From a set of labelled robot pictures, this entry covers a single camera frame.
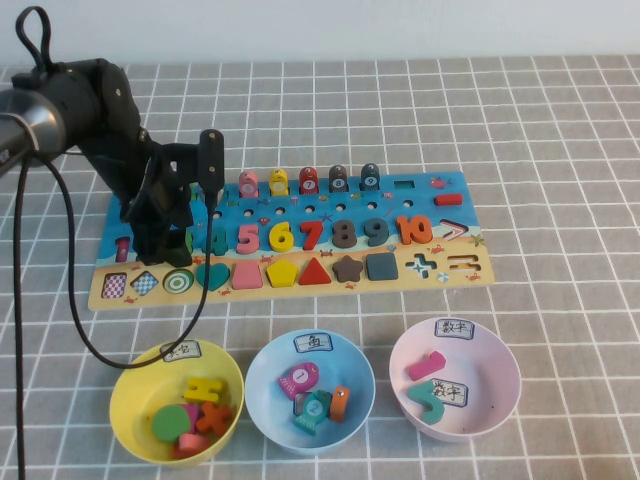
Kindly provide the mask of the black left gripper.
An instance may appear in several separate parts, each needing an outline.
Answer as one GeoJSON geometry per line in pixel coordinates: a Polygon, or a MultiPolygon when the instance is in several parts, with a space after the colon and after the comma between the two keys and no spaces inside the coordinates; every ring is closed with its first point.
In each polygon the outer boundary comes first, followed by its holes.
{"type": "MultiPolygon", "coordinates": [[[[151,142],[142,157],[125,170],[121,220],[133,226],[133,249],[145,265],[164,262],[166,225],[191,224],[189,184],[195,181],[197,153],[196,145],[151,142]]],[[[192,264],[192,235],[186,228],[169,231],[167,262],[192,264]]]]}

